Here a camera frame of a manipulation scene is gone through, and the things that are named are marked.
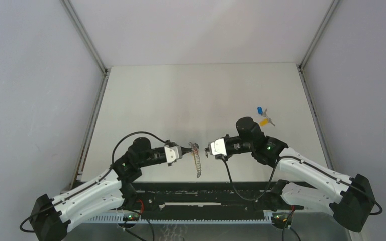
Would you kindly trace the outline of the metal keyring with small rings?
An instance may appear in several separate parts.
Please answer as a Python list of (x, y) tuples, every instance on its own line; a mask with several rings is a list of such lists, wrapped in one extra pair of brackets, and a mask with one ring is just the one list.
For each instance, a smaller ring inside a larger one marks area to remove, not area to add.
[(193, 142), (189, 142), (189, 145), (190, 145), (191, 152), (192, 152), (193, 159), (194, 159), (194, 163), (195, 163), (197, 178), (199, 178), (201, 176), (201, 173), (202, 173), (202, 167), (201, 167), (200, 155), (199, 155), (199, 146), (198, 146), (198, 144), (193, 143)]

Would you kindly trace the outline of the blue key tag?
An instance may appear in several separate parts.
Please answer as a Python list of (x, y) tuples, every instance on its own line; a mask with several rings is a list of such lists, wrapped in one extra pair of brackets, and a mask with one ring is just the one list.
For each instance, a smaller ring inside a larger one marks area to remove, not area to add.
[(258, 113), (259, 115), (263, 115), (263, 114), (264, 114), (264, 111), (263, 111), (262, 107), (258, 107), (258, 108), (257, 108), (257, 113)]

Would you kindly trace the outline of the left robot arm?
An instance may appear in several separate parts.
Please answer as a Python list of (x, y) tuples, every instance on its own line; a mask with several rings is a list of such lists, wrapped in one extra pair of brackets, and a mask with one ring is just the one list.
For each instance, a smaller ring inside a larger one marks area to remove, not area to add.
[(153, 148), (146, 137), (136, 138), (127, 151), (92, 180), (54, 197), (36, 199), (27, 221), (38, 240), (63, 240), (83, 222), (111, 209), (131, 209), (137, 203), (132, 183), (142, 168), (158, 164), (171, 166), (198, 145), (182, 147), (168, 142)]

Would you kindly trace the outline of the right aluminium frame post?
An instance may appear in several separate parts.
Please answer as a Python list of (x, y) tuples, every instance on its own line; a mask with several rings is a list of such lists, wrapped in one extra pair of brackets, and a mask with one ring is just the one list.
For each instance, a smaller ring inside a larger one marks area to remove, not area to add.
[(355, 175), (356, 161), (349, 161), (348, 134), (352, 133), (353, 97), (343, 91), (353, 65), (353, 37), (356, 20), (363, 17), (364, 1), (330, 1), (319, 20), (312, 40), (300, 62), (305, 92), (330, 167)]

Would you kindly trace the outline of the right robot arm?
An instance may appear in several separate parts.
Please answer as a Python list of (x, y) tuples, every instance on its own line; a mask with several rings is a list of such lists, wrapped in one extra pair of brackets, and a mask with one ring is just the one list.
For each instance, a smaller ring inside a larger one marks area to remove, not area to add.
[(205, 154), (227, 162), (233, 155), (250, 153), (258, 163), (272, 168), (271, 177), (282, 171), (309, 185), (288, 180), (278, 180), (274, 185), (268, 182), (263, 194), (249, 201), (263, 199), (273, 211), (289, 205), (326, 213), (352, 232), (361, 232), (369, 216), (382, 213), (365, 176), (351, 177), (311, 161), (287, 143), (267, 136), (251, 117), (237, 120), (236, 129), (235, 137), (225, 135), (209, 142)]

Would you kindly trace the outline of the yellow key tag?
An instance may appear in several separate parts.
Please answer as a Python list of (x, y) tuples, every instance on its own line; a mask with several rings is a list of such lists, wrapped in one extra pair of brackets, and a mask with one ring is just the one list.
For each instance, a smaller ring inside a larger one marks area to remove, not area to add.
[(262, 121), (259, 122), (260, 126), (265, 126), (267, 124), (271, 124), (273, 126), (276, 126), (275, 123), (272, 121), (271, 118), (267, 117), (265, 119), (263, 119)]

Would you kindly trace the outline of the aluminium frame post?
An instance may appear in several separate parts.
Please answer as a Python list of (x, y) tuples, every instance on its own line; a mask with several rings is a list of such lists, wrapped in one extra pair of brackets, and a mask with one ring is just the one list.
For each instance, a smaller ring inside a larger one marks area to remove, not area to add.
[(56, 5), (62, 12), (57, 28), (62, 47), (57, 52), (59, 68), (54, 72), (56, 89), (50, 92), (57, 102), (50, 110), (53, 116), (47, 143), (50, 196), (59, 194), (74, 179), (106, 72), (90, 24), (94, 18), (84, 12), (93, 7), (92, 1), (56, 1)]
[(364, 1), (330, 1), (319, 20), (312, 40), (300, 62), (305, 92), (330, 167), (355, 175), (356, 161), (349, 161), (348, 134), (352, 133), (353, 97), (343, 91), (353, 65), (353, 37), (356, 20), (363, 17)]

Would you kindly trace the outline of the left aluminium frame post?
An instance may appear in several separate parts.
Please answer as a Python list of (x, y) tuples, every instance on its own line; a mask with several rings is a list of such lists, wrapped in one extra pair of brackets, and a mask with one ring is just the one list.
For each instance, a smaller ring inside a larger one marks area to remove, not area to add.
[(56, 5), (62, 12), (57, 28), (62, 47), (57, 52), (59, 68), (54, 72), (56, 89), (50, 92), (57, 102), (50, 110), (53, 116), (47, 143), (50, 196), (59, 194), (74, 179), (106, 72), (90, 24), (94, 18), (84, 12), (93, 7), (92, 1), (56, 1)]

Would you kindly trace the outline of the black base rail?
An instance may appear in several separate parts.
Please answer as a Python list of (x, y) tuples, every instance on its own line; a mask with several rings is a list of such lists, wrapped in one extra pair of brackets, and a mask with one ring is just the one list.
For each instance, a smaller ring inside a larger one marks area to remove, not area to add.
[(150, 221), (256, 221), (270, 211), (290, 212), (281, 198), (262, 195), (266, 182), (136, 182), (122, 209)]

